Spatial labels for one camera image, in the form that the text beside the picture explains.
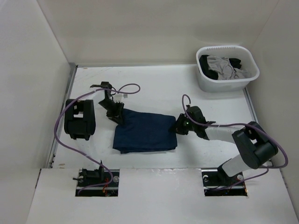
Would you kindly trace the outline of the dark blue denim trousers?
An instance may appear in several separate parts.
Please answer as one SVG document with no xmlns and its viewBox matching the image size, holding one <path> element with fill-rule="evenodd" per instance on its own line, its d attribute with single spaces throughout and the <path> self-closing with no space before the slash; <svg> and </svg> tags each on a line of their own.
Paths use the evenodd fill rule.
<svg viewBox="0 0 299 224">
<path fill-rule="evenodd" d="M 113 149 L 121 154 L 163 152 L 178 146 L 176 134 L 169 131 L 174 116 L 129 109 L 122 114 L 124 123 L 116 126 L 113 140 Z"/>
</svg>

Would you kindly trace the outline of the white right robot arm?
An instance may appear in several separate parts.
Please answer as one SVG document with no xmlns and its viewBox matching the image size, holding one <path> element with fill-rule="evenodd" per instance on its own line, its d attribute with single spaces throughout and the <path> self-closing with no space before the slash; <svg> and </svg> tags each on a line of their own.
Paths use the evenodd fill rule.
<svg viewBox="0 0 299 224">
<path fill-rule="evenodd" d="M 236 145 L 239 154 L 217 168 L 217 180 L 221 184 L 229 184 L 241 172 L 261 168 L 266 161 L 278 153 L 278 147 L 263 129 L 254 121 L 244 124 L 243 128 L 219 125 L 215 121 L 206 121 L 197 106 L 187 107 L 185 113 L 179 115 L 169 131 L 187 135 L 194 132 L 205 140 L 220 140 Z"/>
</svg>

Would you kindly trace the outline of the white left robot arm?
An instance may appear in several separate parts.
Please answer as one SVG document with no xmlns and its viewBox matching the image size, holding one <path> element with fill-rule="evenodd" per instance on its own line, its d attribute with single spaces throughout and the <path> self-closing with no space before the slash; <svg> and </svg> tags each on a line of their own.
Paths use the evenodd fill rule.
<svg viewBox="0 0 299 224">
<path fill-rule="evenodd" d="M 94 135 L 96 129 L 96 118 L 94 108 L 96 105 L 106 109 L 106 116 L 109 120 L 118 125 L 124 124 L 122 110 L 124 104 L 115 102 L 115 94 L 125 94 L 122 87 L 116 90 L 109 82 L 102 82 L 100 85 L 90 86 L 90 92 L 83 94 L 76 99 L 68 99 L 65 108 L 59 115 L 55 128 L 58 127 L 60 119 L 64 117 L 64 131 L 73 140 L 84 140 L 87 145 L 91 145 L 90 137 Z"/>
</svg>

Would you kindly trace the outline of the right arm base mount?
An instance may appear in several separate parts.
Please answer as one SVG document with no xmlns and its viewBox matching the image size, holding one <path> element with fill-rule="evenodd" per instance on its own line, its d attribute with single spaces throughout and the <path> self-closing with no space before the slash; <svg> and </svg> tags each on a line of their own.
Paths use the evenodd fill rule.
<svg viewBox="0 0 299 224">
<path fill-rule="evenodd" d="M 220 177 L 217 169 L 202 169 L 205 196 L 247 196 L 243 173 L 233 177 Z"/>
</svg>

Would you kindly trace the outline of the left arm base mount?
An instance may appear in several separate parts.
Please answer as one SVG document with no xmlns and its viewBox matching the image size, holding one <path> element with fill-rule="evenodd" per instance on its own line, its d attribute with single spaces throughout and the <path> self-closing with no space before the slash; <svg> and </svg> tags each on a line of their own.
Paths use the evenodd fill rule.
<svg viewBox="0 0 299 224">
<path fill-rule="evenodd" d="M 111 170 L 112 176 L 104 168 L 82 169 L 77 177 L 75 196 L 79 197 L 117 197 L 120 183 L 120 171 Z"/>
</svg>

